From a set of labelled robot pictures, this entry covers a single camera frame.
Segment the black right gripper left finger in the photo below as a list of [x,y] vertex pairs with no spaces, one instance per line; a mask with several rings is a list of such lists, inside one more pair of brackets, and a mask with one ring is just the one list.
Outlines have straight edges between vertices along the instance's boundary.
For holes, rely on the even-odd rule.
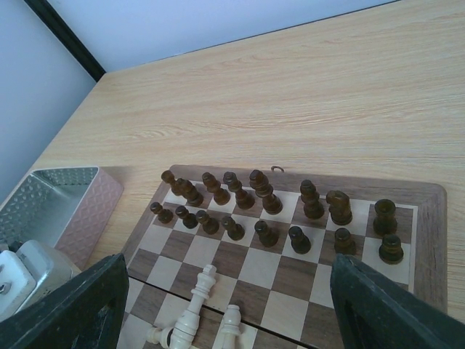
[[2,321],[1,347],[116,348],[128,291],[124,255],[109,255]]

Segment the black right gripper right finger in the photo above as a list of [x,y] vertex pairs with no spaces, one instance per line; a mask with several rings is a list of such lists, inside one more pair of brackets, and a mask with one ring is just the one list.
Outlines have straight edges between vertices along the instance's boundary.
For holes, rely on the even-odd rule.
[[337,254],[330,290],[345,348],[463,348],[464,324],[352,255]]

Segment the white bishop chess piece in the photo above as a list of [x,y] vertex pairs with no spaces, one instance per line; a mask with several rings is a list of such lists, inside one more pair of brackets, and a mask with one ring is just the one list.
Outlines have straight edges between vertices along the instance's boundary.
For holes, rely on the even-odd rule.
[[222,325],[217,333],[214,348],[235,349],[240,336],[241,314],[238,305],[228,305],[223,315]]

